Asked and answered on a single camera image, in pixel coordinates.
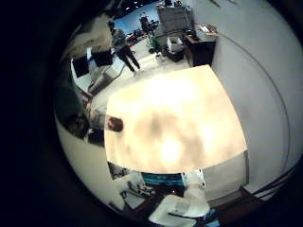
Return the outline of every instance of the ceiling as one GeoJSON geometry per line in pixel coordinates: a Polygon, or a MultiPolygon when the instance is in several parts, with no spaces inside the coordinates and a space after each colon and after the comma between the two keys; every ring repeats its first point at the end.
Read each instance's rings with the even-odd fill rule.
{"type": "Polygon", "coordinates": [[[160,2],[157,0],[124,0],[121,4],[121,10],[115,15],[115,18],[126,16],[136,9],[144,7],[150,3],[160,2]]]}

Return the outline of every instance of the white tabletop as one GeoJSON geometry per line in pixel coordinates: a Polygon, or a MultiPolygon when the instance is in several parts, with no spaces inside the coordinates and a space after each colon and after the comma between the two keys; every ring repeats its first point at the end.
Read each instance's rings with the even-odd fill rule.
{"type": "Polygon", "coordinates": [[[150,173],[214,166],[247,150],[235,109],[208,65],[142,80],[112,94],[105,131],[109,162],[150,173]]]}

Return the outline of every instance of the white wall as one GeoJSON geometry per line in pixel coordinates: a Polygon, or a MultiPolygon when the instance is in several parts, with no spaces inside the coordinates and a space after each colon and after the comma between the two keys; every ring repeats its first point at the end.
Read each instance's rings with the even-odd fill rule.
{"type": "Polygon", "coordinates": [[[155,9],[157,2],[155,3],[150,3],[144,7],[138,8],[131,12],[130,14],[114,20],[116,23],[116,27],[121,28],[125,34],[132,33],[134,30],[141,29],[141,23],[139,21],[140,14],[145,12],[146,15],[148,16],[149,21],[154,20],[158,21],[158,13],[155,9]]]}
{"type": "Polygon", "coordinates": [[[245,152],[215,166],[203,169],[205,196],[214,201],[228,196],[247,184],[245,152]]]}
{"type": "Polygon", "coordinates": [[[238,6],[217,2],[221,8],[209,1],[187,0],[196,23],[216,26],[261,62],[282,94],[290,119],[288,141],[286,117],[269,79],[243,51],[218,38],[212,68],[241,120],[249,151],[247,189],[253,192],[292,167],[301,155],[302,47],[284,19],[265,1],[237,0],[238,6]]]}

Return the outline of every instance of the gray shirt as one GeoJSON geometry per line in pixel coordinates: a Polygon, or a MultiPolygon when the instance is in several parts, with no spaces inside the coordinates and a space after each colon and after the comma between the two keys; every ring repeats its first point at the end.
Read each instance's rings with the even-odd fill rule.
{"type": "Polygon", "coordinates": [[[90,126],[95,130],[103,130],[105,122],[105,113],[99,110],[94,110],[95,116],[90,119],[90,126]]]}
{"type": "Polygon", "coordinates": [[[126,46],[126,36],[120,28],[115,28],[113,31],[112,46],[115,52],[120,51],[124,46],[126,46]]]}

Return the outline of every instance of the cabinet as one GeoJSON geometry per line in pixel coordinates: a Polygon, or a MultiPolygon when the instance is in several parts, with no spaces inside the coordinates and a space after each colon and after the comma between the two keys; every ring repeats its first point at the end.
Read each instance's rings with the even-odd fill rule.
{"type": "Polygon", "coordinates": [[[194,40],[190,36],[185,36],[185,56],[190,67],[198,65],[211,65],[216,42],[203,42],[194,40]]]}
{"type": "Polygon", "coordinates": [[[159,21],[167,32],[193,27],[192,11],[185,7],[158,9],[159,21]]]}

